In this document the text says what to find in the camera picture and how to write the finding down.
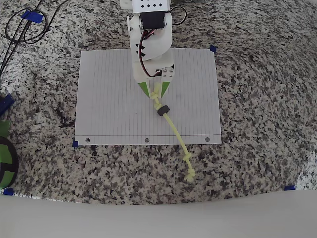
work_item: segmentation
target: blue painter's tape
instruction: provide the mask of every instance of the blue painter's tape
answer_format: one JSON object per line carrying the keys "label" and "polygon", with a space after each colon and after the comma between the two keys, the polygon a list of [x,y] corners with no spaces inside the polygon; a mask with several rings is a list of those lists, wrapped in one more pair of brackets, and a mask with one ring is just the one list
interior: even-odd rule
{"label": "blue painter's tape", "polygon": [[13,188],[7,188],[4,190],[3,194],[7,195],[7,196],[13,196],[14,190],[13,190]]}
{"label": "blue painter's tape", "polygon": [[21,18],[33,21],[35,23],[41,23],[42,20],[43,20],[43,15],[41,15],[41,14],[39,14],[37,12],[34,12],[34,11],[30,12],[30,11],[26,10],[26,12],[23,13]]}
{"label": "blue painter's tape", "polygon": [[0,116],[2,116],[13,103],[14,99],[11,97],[11,95],[6,95],[6,97],[0,101]]}
{"label": "blue painter's tape", "polygon": [[73,147],[77,148],[78,147],[78,141],[73,140]]}
{"label": "blue painter's tape", "polygon": [[285,186],[284,191],[290,191],[290,190],[296,190],[296,186],[295,185]]}
{"label": "blue painter's tape", "polygon": [[217,50],[216,46],[210,45],[210,51],[216,53],[216,50]]}

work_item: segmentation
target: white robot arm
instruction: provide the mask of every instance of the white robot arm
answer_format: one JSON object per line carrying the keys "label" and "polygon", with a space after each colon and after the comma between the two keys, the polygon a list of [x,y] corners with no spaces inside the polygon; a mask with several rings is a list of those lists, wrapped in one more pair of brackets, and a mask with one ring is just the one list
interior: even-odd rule
{"label": "white robot arm", "polygon": [[150,97],[150,79],[160,77],[161,98],[174,77],[174,58],[170,50],[173,40],[170,1],[120,0],[120,5],[134,13],[131,19],[127,17],[134,79]]}

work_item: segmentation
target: lined paper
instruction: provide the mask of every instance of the lined paper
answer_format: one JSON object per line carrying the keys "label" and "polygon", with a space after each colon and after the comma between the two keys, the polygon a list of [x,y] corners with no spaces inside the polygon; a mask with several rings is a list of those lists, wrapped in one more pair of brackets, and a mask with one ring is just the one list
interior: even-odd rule
{"label": "lined paper", "polygon": [[[164,97],[186,144],[221,143],[213,52],[172,49],[175,77]],[[133,78],[130,49],[82,51],[75,140],[79,145],[174,145],[177,137]]]}

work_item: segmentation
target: speckled granite surface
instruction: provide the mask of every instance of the speckled granite surface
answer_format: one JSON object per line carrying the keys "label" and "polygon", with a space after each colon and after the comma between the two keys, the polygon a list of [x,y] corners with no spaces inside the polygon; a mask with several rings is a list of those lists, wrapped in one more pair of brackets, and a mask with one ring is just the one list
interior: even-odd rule
{"label": "speckled granite surface", "polygon": [[[35,0],[0,3],[0,32]],[[71,1],[35,45],[21,45],[1,79],[14,107],[20,156],[16,195],[115,204],[180,203],[316,185],[317,7],[302,0],[182,3],[174,47],[217,46],[223,144],[189,146],[197,171],[183,181],[179,146],[72,148],[81,50],[128,48],[119,0]],[[57,3],[41,9],[52,16]],[[8,46],[4,38],[0,53]]]}

